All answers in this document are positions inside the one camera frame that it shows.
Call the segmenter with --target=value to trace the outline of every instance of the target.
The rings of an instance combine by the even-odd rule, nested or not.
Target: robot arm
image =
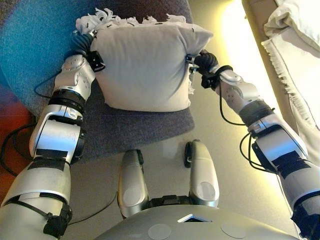
[[[220,67],[213,54],[203,51],[186,60],[199,66],[201,85],[217,92],[256,138],[252,148],[261,165],[279,175],[300,235],[320,239],[320,168],[307,160],[301,138],[273,113],[253,84],[245,82],[232,67]]]
[[[0,239],[59,239],[72,218],[70,165],[82,155],[81,125],[95,73],[104,68],[90,52],[95,32],[73,39],[72,51],[55,78],[48,105],[29,141],[33,161],[16,177],[0,208]],[[86,43],[79,47],[77,41]]]

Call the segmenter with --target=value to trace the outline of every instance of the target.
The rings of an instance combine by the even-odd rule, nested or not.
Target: black cable
[[[257,170],[260,170],[262,172],[266,172],[266,173],[271,173],[271,174],[274,174],[274,172],[272,171],[269,171],[269,170],[266,170],[263,168],[262,165],[254,162],[254,161],[251,161],[251,135],[249,137],[249,144],[248,144],[248,157],[244,154],[243,150],[242,150],[242,144],[244,142],[244,140],[250,135],[250,133],[247,133],[240,141],[240,145],[239,145],[239,148],[240,148],[240,153],[241,155],[249,162],[250,166],[253,167],[254,169],[257,169]]]
[[[13,130],[12,132],[10,132],[5,139],[3,140],[2,146],[1,146],[1,151],[0,151],[0,165],[12,176],[16,177],[18,174],[15,173],[10,167],[8,167],[4,161],[4,155],[5,155],[5,149],[6,149],[6,144],[8,142],[8,140],[15,134],[17,134],[18,132],[20,132],[23,129],[27,129],[27,128],[31,128],[34,127],[36,124],[32,123],[32,124],[27,124],[27,125],[23,125],[19,128],[17,128],[16,130]]]
[[[70,226],[70,225],[72,225],[72,224],[77,224],[77,223],[83,222],[83,221],[88,220],[89,218],[92,218],[92,217],[94,217],[95,215],[101,213],[103,210],[105,210],[106,208],[108,208],[108,207],[115,201],[115,199],[117,198],[117,195],[118,195],[118,192],[116,191],[116,192],[115,192],[115,195],[114,195],[114,198],[113,198],[113,199],[111,200],[111,202],[108,203],[105,207],[103,207],[102,209],[100,209],[100,210],[97,211],[96,213],[94,213],[94,214],[92,214],[92,215],[90,215],[90,216],[88,216],[88,217],[86,217],[86,218],[84,218],[84,219],[82,219],[82,220],[69,223],[68,226]]]
[[[39,92],[37,92],[37,88],[40,87],[42,84],[45,84],[46,82],[50,81],[51,79],[55,78],[58,74],[60,73],[60,71],[56,72],[54,75],[52,75],[51,77],[49,77],[48,79],[40,82],[38,85],[36,85],[34,88],[33,88],[33,91],[35,94],[37,94],[38,96],[40,97],[43,97],[43,98],[46,98],[46,99],[50,99],[51,96],[46,96],[46,95],[43,95]]]
[[[18,136],[18,132],[15,133],[13,136],[12,136],[12,145],[15,149],[15,151],[20,154],[20,156],[22,156],[23,158],[27,159],[27,160],[32,160],[32,157],[29,155],[29,156],[26,156],[24,153],[22,153],[19,149],[18,149],[18,146],[17,146],[17,136]]]
[[[232,125],[236,125],[236,126],[245,126],[245,124],[243,124],[243,123],[235,123],[235,122],[229,121],[224,116],[224,112],[223,112],[223,109],[222,109],[221,80],[219,82],[219,105],[220,105],[220,114],[221,114],[221,117],[223,118],[223,120],[225,120],[228,124],[232,124]]]

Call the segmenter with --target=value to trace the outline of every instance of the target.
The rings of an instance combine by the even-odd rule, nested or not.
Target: beige floor
[[[195,24],[214,33],[207,46],[221,65],[232,65],[245,81],[257,85],[271,106],[276,105],[258,48],[250,31],[240,0],[189,0]],[[229,125],[219,113],[219,98],[193,82],[191,112],[195,129],[187,134],[141,148],[145,180],[151,198],[187,195],[190,170],[183,166],[187,141],[201,139],[209,149],[217,172],[219,207],[274,226],[295,237],[297,230],[274,175],[252,169],[239,152],[246,128]],[[228,107],[225,115],[240,121]],[[80,220],[105,206],[117,190],[118,169],[123,154],[71,169],[73,220]],[[116,201],[100,214],[70,226],[64,240],[89,240],[122,220]]]

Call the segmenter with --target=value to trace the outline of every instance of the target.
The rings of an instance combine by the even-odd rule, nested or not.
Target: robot
[[[33,161],[16,177],[0,208],[0,240],[55,240],[63,236],[72,218],[70,165],[82,155],[85,103],[95,72],[105,65],[90,51],[95,30],[74,34],[71,51],[55,78],[48,105],[29,141]],[[186,64],[202,75],[201,85],[223,98],[255,138],[252,148],[265,171],[279,176],[300,235],[320,239],[320,168],[308,161],[303,141],[230,66],[219,66],[203,50],[186,56]],[[219,186],[207,147],[188,142],[185,166],[191,167],[188,196],[149,200],[139,150],[127,151],[119,176],[117,201],[124,221],[98,240],[115,239],[296,239],[280,230],[217,208]]]

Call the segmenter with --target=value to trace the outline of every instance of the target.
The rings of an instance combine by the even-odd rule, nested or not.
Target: blue fabric
[[[34,86],[61,69],[69,50],[69,37],[76,19],[95,7],[109,8],[122,18],[153,16],[164,21],[168,14],[184,15],[191,22],[187,0],[20,0],[1,26],[0,67],[21,102],[39,116],[48,100],[33,92]],[[38,88],[52,94],[54,80]],[[97,83],[84,114],[88,132],[84,158],[92,161],[141,145],[167,139],[194,127],[189,109],[179,112],[134,112],[113,109],[104,104]]]

